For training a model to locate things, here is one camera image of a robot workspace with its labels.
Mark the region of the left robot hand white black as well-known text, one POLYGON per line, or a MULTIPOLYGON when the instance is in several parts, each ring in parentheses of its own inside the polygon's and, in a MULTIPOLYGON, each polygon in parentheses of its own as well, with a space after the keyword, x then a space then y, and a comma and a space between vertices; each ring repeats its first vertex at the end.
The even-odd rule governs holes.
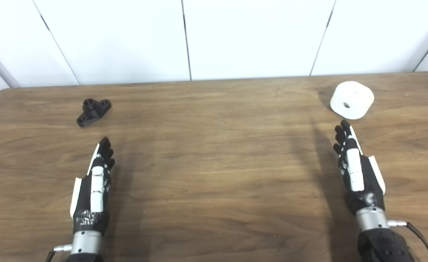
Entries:
POLYGON ((103 137, 93 152, 87 174, 75 179, 70 206, 73 233, 97 231, 105 234, 110 220, 107 204, 111 170, 116 163, 113 153, 110 139, 103 137))

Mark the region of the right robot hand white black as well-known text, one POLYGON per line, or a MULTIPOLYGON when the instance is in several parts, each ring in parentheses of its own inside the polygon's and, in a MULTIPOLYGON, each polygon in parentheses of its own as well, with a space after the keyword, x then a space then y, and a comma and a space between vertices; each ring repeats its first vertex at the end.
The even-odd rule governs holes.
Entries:
POLYGON ((385 182, 374 156, 365 156, 347 120, 335 126, 333 150, 345 186, 344 201, 355 215, 364 208, 385 210, 385 182))

